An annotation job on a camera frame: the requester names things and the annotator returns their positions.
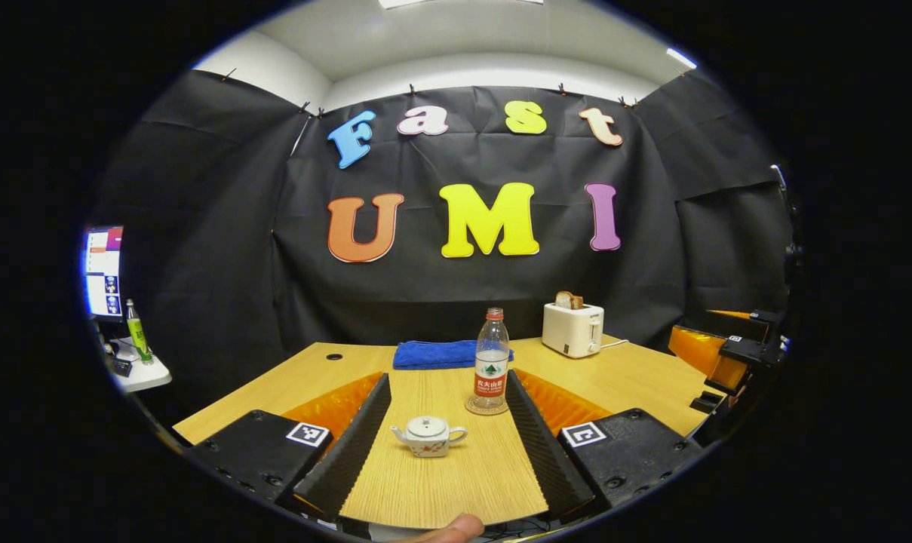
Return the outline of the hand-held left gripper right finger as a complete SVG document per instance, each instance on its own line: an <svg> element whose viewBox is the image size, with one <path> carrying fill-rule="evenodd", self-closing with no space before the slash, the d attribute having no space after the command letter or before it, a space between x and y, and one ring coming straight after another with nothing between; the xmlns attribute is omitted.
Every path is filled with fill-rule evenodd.
<svg viewBox="0 0 912 543"><path fill-rule="evenodd" d="M524 371L508 371L506 400L550 520L622 508L703 450L646 410L593 412L566 389Z"/></svg>

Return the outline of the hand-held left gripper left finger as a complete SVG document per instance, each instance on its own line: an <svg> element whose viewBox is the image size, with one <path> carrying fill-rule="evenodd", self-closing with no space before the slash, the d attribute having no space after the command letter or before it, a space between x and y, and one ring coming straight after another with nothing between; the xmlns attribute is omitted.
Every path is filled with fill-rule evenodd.
<svg viewBox="0 0 912 543"><path fill-rule="evenodd" d="M335 521L366 463L392 402L387 373L350 384L324 422L249 410L186 454L262 502Z"/></svg>

